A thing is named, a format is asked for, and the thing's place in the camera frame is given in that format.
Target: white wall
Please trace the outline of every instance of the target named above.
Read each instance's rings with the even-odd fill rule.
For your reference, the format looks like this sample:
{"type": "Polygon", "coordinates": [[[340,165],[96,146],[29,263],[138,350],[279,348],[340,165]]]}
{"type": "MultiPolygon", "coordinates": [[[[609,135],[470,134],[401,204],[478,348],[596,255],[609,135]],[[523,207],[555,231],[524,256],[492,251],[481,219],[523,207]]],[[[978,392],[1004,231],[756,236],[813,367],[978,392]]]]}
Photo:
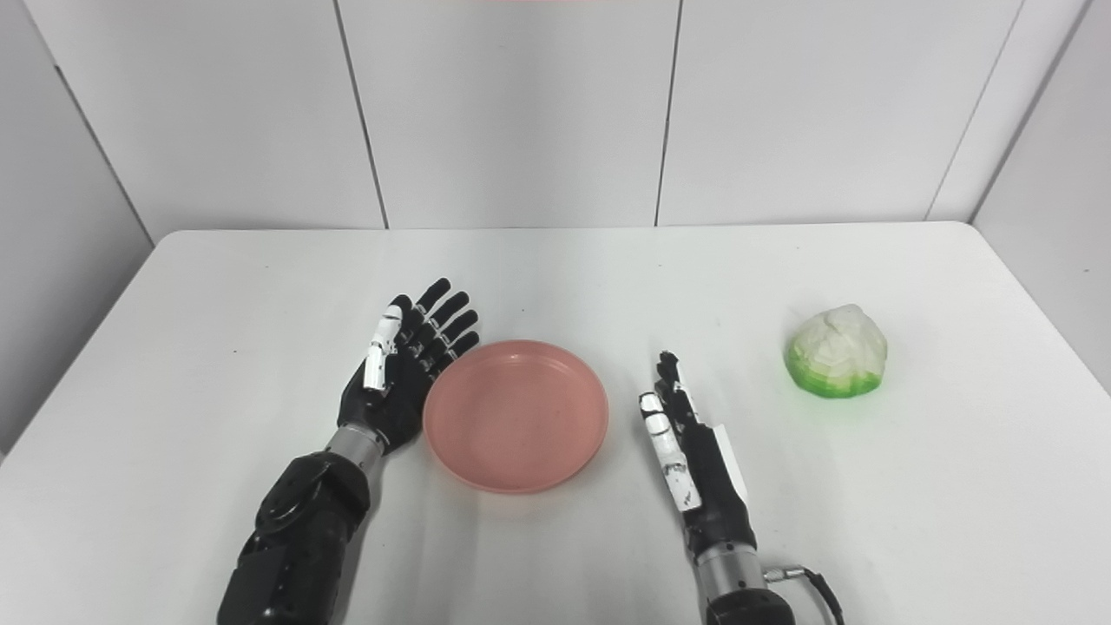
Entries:
{"type": "Polygon", "coordinates": [[[28,0],[177,228],[967,219],[1083,0],[28,0]]]}
{"type": "Polygon", "coordinates": [[[2,453],[146,258],[150,241],[19,0],[0,0],[0,84],[2,453]]]}
{"type": "Polygon", "coordinates": [[[382,225],[330,2],[27,3],[156,240],[382,225]]]}
{"type": "Polygon", "coordinates": [[[651,225],[679,0],[341,0],[391,226],[651,225]]]}
{"type": "Polygon", "coordinates": [[[974,223],[1111,390],[1111,2],[1091,4],[974,223]]]}
{"type": "Polygon", "coordinates": [[[959,163],[984,180],[1075,1],[687,2],[660,223],[923,219],[1020,8],[1055,21],[992,91],[1008,131],[970,137],[993,143],[959,163]]]}

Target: silver cylinder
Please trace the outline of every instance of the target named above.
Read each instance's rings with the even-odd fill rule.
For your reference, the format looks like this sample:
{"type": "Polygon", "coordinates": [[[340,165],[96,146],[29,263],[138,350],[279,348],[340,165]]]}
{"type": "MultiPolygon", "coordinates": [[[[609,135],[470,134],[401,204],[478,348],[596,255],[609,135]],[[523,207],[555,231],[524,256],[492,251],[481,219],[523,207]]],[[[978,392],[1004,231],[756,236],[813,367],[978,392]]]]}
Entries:
{"type": "Polygon", "coordinates": [[[719,543],[694,561],[699,585],[708,602],[739,588],[767,588],[760,558],[751,545],[719,543]]]}
{"type": "Polygon", "coordinates": [[[383,447],[378,441],[378,435],[369,429],[358,424],[344,424],[332,435],[324,452],[351,461],[369,480],[374,465],[382,458],[383,447]]]}

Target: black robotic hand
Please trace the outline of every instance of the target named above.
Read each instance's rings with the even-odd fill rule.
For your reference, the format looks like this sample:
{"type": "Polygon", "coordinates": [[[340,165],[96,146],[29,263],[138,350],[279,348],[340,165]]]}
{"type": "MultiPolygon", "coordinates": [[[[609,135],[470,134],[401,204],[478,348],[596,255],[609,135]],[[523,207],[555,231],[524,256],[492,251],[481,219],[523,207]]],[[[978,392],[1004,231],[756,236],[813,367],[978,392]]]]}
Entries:
{"type": "Polygon", "coordinates": [[[432,383],[479,344],[479,335],[468,332],[479,320],[474,310],[448,324],[470,301],[466,291],[433,310],[450,289],[451,282],[440,278],[417,303],[404,294],[396,296],[378,324],[367,360],[343,390],[339,425],[359,424],[376,432],[386,454],[417,437],[432,383]]]}
{"type": "Polygon", "coordinates": [[[707,624],[793,625],[790,606],[767,588],[748,492],[724,426],[702,423],[673,354],[660,354],[657,372],[655,393],[641,395],[640,411],[683,517],[707,624]]]}
{"type": "Polygon", "coordinates": [[[478,322],[441,278],[417,303],[398,295],[378,324],[367,359],[340,400],[339,430],[323,452],[294,460],[267,494],[239,554],[220,625],[326,625],[348,543],[370,510],[368,475],[421,430],[436,377],[479,343],[478,322]]]}

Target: connector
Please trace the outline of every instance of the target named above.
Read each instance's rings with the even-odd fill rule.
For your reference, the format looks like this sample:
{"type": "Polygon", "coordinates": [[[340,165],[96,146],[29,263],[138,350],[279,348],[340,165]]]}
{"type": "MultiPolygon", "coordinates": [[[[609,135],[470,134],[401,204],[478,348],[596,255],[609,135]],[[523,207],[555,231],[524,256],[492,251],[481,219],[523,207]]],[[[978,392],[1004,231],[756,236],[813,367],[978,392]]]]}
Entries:
{"type": "Polygon", "coordinates": [[[784,566],[781,568],[765,568],[764,582],[774,584],[775,582],[784,582],[787,579],[804,577],[805,575],[807,569],[798,565],[784,566]]]}

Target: white finger segment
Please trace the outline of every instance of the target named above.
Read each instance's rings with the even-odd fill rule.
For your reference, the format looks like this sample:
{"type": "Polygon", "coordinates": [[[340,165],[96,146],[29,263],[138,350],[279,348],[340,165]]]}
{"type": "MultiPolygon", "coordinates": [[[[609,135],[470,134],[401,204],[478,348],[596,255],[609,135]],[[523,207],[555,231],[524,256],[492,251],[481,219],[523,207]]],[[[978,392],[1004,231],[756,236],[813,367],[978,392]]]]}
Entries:
{"type": "Polygon", "coordinates": [[[654,393],[641,395],[640,412],[644,416],[644,427],[652,437],[655,460],[660,463],[660,471],[663,472],[663,480],[668,484],[675,507],[684,513],[701,507],[702,497],[694,486],[694,481],[691,480],[687,454],[679,447],[679,441],[671,429],[671,421],[662,411],[663,404],[654,393]]]}
{"type": "Polygon", "coordinates": [[[737,464],[733,444],[729,442],[729,433],[725,432],[724,424],[713,426],[713,437],[718,440],[718,450],[721,451],[721,460],[725,462],[725,472],[729,473],[729,482],[733,484],[733,491],[748,505],[749,488],[744,485],[744,476],[741,475],[741,467],[737,464]]]}
{"type": "Polygon", "coordinates": [[[370,347],[367,350],[367,365],[362,373],[362,386],[372,391],[384,392],[386,380],[386,357],[397,354],[398,347],[394,340],[401,330],[401,306],[390,304],[386,309],[386,314],[378,321],[374,329],[374,336],[370,340],[370,347]]]}

